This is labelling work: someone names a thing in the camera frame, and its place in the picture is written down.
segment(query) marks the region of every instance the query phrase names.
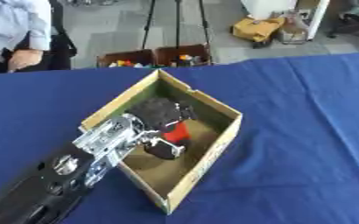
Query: white cabinet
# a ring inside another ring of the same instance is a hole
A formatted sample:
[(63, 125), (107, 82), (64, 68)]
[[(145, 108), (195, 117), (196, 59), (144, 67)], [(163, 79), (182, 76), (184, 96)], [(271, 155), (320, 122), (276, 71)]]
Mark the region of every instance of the white cabinet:
[(243, 6), (255, 19), (266, 19), (273, 11), (287, 11), (295, 8), (297, 0), (241, 0)]

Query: cardboard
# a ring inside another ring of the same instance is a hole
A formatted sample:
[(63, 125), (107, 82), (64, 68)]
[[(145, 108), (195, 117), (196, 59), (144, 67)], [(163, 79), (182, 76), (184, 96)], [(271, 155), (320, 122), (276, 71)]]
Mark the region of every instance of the cardboard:
[(233, 35), (238, 38), (261, 42), (269, 38), (270, 35), (272, 35), (272, 33), (284, 23), (285, 19), (283, 17), (265, 20), (255, 20), (253, 18), (246, 17), (240, 22), (234, 24)]
[(234, 139), (242, 114), (199, 90), (192, 90), (165, 71), (157, 70), (84, 120), (82, 127), (89, 130), (152, 96), (185, 100), (194, 107), (198, 120), (186, 121), (191, 145), (175, 160), (154, 157), (139, 146), (118, 168), (158, 207), (171, 214)]

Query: white shirt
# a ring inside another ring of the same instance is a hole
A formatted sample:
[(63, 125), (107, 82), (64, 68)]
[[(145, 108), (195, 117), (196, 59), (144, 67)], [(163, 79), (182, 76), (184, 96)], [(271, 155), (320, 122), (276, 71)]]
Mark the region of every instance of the white shirt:
[(51, 11), (48, 0), (0, 0), (0, 60), (3, 49), (13, 51), (27, 32), (31, 49), (49, 50)]

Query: person's hand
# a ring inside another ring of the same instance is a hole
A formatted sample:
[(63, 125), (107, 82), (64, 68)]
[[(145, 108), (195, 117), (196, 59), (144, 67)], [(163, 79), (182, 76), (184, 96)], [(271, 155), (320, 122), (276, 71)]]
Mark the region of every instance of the person's hand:
[(16, 70), (35, 66), (40, 63), (42, 56), (43, 51), (40, 50), (17, 50), (8, 62), (8, 72), (14, 73)]

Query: gray floor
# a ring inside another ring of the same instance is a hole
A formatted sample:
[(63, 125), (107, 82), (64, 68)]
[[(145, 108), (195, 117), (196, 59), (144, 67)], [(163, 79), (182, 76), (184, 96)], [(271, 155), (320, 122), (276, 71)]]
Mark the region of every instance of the gray floor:
[[(227, 64), (254, 58), (359, 52), (359, 34), (326, 38), (323, 31), (304, 45), (282, 45), (251, 49), (249, 42), (233, 37), (229, 27), (245, 16), (240, 0), (204, 0), (211, 26), (212, 54), (216, 63)], [(79, 47), (76, 68), (94, 67), (96, 57), (105, 53), (139, 49), (144, 34), (150, 0), (119, 0), (106, 7), (66, 6), (65, 26)], [(153, 27), (147, 47), (173, 46), (175, 1), (157, 0)], [(204, 43), (198, 1), (183, 0), (181, 44)]]

